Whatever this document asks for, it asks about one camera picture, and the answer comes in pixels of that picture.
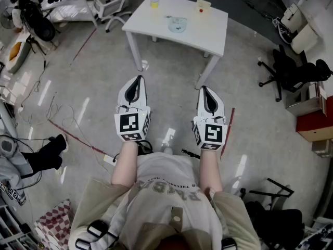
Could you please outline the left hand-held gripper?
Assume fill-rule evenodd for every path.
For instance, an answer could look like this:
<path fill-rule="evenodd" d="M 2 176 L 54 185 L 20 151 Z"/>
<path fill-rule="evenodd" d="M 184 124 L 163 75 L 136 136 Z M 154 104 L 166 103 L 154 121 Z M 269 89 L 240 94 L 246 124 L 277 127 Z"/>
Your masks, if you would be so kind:
<path fill-rule="evenodd" d="M 122 141 L 141 141 L 150 125 L 150 107 L 146 106 L 146 87 L 142 75 L 133 77 L 120 89 L 118 105 L 143 106 L 114 115 L 117 135 Z"/>

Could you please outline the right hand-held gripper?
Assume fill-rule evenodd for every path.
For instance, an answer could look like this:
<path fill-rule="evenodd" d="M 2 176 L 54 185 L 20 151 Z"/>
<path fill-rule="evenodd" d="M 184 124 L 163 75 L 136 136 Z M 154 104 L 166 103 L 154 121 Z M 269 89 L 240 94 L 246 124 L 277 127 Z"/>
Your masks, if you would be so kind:
<path fill-rule="evenodd" d="M 225 124 L 224 110 L 222 99 L 209 87 L 202 86 L 197 116 L 193 119 L 193 133 L 201 150 L 218 151 L 225 145 L 228 125 Z"/>

